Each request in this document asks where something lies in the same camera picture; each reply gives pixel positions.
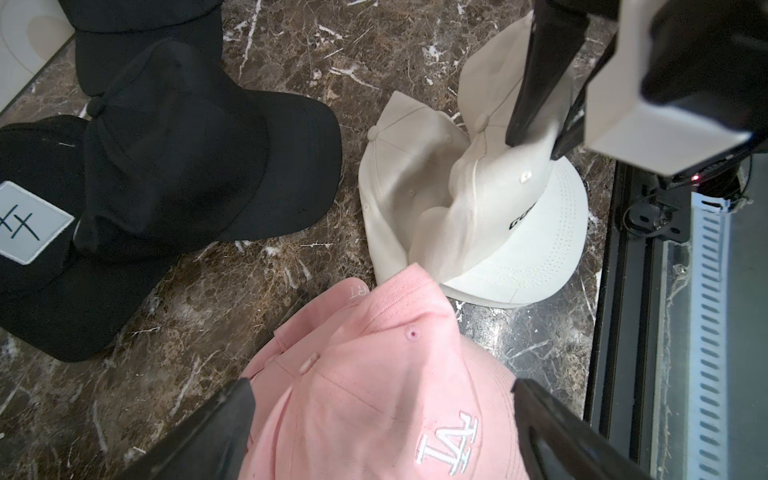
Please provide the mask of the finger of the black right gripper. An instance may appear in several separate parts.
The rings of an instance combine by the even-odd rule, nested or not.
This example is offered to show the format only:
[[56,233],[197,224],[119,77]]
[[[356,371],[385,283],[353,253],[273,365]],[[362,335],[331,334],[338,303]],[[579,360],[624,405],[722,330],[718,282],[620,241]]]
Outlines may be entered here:
[[544,103],[584,43],[587,1],[535,0],[521,88],[506,130],[506,144],[519,145]]

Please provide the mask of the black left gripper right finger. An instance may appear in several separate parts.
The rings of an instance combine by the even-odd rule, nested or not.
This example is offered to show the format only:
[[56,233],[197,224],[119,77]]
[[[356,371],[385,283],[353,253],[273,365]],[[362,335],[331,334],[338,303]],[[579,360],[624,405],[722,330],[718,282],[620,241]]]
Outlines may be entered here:
[[514,408],[531,479],[650,480],[536,381],[515,381]]

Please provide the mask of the beige Colorado cap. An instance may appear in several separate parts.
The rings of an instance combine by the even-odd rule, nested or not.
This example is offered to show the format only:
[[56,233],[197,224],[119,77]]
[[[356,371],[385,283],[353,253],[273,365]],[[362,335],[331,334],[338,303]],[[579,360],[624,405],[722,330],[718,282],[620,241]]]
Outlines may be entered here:
[[[471,140],[446,114],[400,92],[367,140],[359,192],[375,277],[384,282],[418,264],[409,250],[419,216],[450,205],[450,171]],[[551,297],[569,281],[585,245],[587,196],[573,165],[550,159],[543,194],[501,251],[459,277],[437,281],[448,297],[517,308]]]

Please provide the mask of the pink cap with logo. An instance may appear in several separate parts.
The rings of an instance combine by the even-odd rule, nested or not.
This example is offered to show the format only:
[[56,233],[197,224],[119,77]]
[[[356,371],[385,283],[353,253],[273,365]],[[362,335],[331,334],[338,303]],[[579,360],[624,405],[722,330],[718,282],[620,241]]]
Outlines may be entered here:
[[513,373],[463,336],[410,265],[343,280],[243,371],[255,413],[243,479],[523,479]]

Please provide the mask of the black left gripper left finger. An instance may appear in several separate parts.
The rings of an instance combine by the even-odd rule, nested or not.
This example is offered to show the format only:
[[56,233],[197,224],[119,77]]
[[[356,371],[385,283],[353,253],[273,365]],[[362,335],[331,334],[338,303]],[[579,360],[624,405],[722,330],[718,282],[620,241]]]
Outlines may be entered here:
[[254,412],[249,381],[233,380],[117,477],[236,479]]

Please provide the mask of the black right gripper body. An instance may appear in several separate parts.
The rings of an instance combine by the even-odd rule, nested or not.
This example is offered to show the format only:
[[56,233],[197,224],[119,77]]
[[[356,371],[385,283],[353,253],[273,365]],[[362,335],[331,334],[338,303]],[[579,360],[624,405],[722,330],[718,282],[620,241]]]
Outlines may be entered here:
[[617,33],[553,150],[578,146],[663,177],[767,150],[764,1],[587,1]]

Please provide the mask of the black cap white patch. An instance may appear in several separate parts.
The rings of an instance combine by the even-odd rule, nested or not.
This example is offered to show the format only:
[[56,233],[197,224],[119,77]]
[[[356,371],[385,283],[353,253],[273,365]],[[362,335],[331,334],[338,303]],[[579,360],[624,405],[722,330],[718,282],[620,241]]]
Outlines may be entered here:
[[1,326],[64,362],[104,350],[176,264],[79,253],[88,122],[56,115],[1,129]]

